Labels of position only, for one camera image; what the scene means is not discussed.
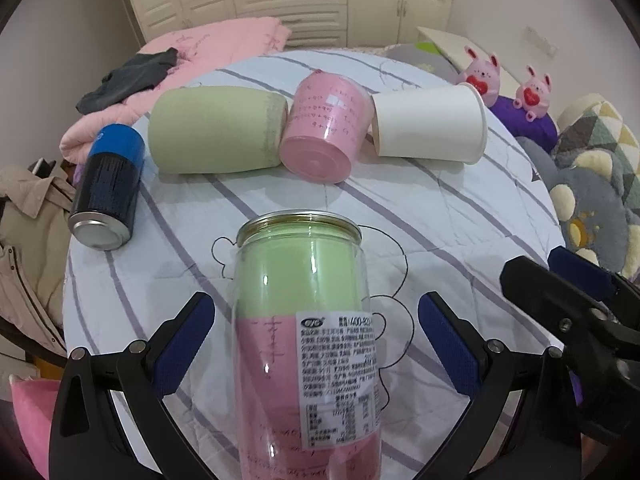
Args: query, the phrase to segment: pink quilt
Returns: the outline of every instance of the pink quilt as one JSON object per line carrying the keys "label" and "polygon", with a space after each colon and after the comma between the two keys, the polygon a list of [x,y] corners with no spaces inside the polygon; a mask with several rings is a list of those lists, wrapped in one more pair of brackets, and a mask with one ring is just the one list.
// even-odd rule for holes
{"label": "pink quilt", "polygon": [[282,52],[291,31],[277,18],[238,18],[168,32],[147,43],[140,52],[152,54],[169,47],[178,50],[178,63],[152,90],[83,116],[62,136],[60,152],[69,162],[84,164],[95,136],[107,124],[132,125],[166,90],[178,88],[204,73],[253,56]]}

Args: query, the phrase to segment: wall outlet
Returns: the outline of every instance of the wall outlet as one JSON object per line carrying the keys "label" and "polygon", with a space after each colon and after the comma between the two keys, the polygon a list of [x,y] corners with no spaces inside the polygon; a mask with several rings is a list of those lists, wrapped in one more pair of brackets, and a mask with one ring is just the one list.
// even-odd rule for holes
{"label": "wall outlet", "polygon": [[522,37],[524,40],[542,52],[549,59],[553,59],[558,53],[558,47],[552,44],[547,38],[542,36],[535,28],[527,25],[524,28]]}

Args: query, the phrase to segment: red heart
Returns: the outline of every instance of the red heart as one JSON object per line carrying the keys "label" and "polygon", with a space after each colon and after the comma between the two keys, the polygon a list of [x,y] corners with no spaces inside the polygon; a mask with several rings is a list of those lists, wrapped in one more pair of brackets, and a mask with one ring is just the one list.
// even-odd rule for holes
{"label": "red heart", "polygon": [[524,102],[529,106],[535,106],[540,102],[540,96],[527,86],[524,89]]}
{"label": "red heart", "polygon": [[480,92],[480,95],[484,95],[486,94],[487,90],[489,89],[487,83],[485,81],[480,81],[476,76],[474,75],[470,75],[469,77],[466,78],[466,82],[475,86],[476,90],[478,90],[478,92]]}

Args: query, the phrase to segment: purple cushion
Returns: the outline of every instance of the purple cushion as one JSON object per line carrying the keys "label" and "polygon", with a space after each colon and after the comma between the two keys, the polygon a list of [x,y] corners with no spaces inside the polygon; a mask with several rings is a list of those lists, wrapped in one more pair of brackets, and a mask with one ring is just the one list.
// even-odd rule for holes
{"label": "purple cushion", "polygon": [[499,96],[495,105],[489,110],[500,119],[512,136],[527,137],[547,153],[550,153],[558,142],[558,131],[549,114],[529,123],[525,118],[524,108],[514,108],[513,99],[504,96]]}

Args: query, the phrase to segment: white paper cup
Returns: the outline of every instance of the white paper cup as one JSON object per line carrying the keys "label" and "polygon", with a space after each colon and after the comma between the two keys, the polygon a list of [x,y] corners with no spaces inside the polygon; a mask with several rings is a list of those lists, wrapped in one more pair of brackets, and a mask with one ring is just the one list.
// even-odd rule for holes
{"label": "white paper cup", "polygon": [[376,94],[373,102],[373,140],[380,156],[475,164],[484,153],[484,103],[468,83]]}

